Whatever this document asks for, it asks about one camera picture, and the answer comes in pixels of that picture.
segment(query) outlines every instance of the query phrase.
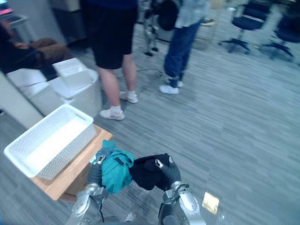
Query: blue office chair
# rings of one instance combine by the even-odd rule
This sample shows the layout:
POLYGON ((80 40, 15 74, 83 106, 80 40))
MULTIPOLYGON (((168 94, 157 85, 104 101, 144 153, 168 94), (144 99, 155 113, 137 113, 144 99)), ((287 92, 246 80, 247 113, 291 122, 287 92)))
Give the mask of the blue office chair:
POLYGON ((221 41, 219 42, 219 45, 222 45, 222 43, 232 44, 232 46, 228 50, 229 53, 231 53, 235 49, 236 45, 239 45, 247 50, 246 54, 249 54, 250 49, 248 48, 248 43, 241 40, 244 31, 260 29, 267 20, 267 16, 270 13, 271 6, 271 1, 261 0, 250 0, 248 4, 238 6, 232 15, 232 24, 241 29, 239 37, 237 39, 232 38, 227 41, 221 41), (242 15, 237 16, 242 8, 244 8, 242 15))
POLYGON ((287 53, 290 56, 290 61, 292 61, 294 55, 290 52, 290 48, 285 46, 285 43, 300 43, 300 12, 297 15, 290 13, 284 15, 274 32, 282 40, 281 43, 272 42, 271 44, 262 45, 275 48, 270 55, 270 59, 274 59, 281 50, 287 53))

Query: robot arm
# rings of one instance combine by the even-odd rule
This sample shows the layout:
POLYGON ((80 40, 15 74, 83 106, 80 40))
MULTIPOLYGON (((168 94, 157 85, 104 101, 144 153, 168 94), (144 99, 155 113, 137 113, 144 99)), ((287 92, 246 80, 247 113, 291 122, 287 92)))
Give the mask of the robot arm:
POLYGON ((159 209, 159 225, 206 225, 200 214, 200 205, 192 195, 188 184, 181 181, 180 171, 169 157, 169 166, 162 164, 158 159, 155 161, 166 176, 170 189, 165 191, 159 209))
MULTIPOLYGON (((66 225, 95 225, 99 224, 97 216, 101 211, 108 191, 102 187, 101 164, 105 157, 100 156, 97 163, 92 165, 88 175, 87 187, 77 194, 77 201, 73 206, 72 214, 66 225)), ((158 166, 169 183, 169 190, 163 195, 164 202, 159 209, 159 225, 206 225, 200 214, 200 206, 193 197, 189 185, 181 181, 180 171, 173 159, 169 158, 169 166, 156 159, 158 166)), ((137 223, 115 223, 116 225, 137 223)))
POLYGON ((97 163, 92 165, 88 175, 87 187, 77 194, 77 201, 66 225, 92 225, 96 223, 96 216, 102 207, 108 191, 102 187, 101 164, 105 156, 100 156, 97 163))

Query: white bin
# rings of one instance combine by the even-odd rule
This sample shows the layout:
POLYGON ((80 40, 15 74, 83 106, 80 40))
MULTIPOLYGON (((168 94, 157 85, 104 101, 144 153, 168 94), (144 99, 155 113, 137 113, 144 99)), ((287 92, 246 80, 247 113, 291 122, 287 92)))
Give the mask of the white bin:
POLYGON ((7 77, 16 87, 28 87, 37 83, 46 82, 47 79, 37 69, 18 69, 7 74, 7 77))
POLYGON ((77 90, 70 90, 61 77, 49 81, 49 84, 65 104, 70 104, 95 117, 101 110, 102 104, 99 76, 91 69, 86 70, 83 76, 92 78, 92 84, 77 90))
POLYGON ((92 79, 88 76, 84 76, 88 68, 77 58, 54 63, 53 67, 66 85, 72 90, 77 90, 92 84, 92 79))
POLYGON ((39 70, 19 69, 7 76, 43 115, 64 104, 39 70))
POLYGON ((96 135, 93 118, 62 105, 4 149, 27 177, 52 180, 96 135))

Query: blue jeans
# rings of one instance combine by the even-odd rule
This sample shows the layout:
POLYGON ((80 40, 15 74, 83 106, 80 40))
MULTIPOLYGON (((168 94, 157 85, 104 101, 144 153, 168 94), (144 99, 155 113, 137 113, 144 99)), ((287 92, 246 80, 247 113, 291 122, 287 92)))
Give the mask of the blue jeans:
POLYGON ((177 88, 178 81, 182 81, 201 21, 189 27, 175 28, 164 65, 165 73, 171 77, 170 86, 173 88, 177 88))

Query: teal cloth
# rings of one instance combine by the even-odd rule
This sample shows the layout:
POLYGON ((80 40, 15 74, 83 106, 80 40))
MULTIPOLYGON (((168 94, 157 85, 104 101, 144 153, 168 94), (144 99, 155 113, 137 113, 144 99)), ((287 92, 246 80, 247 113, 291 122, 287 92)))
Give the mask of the teal cloth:
POLYGON ((133 166, 134 156, 117 148, 114 142, 103 140, 102 147, 113 148, 113 153, 102 164, 102 184, 111 194, 119 193, 131 183, 129 168, 133 166))

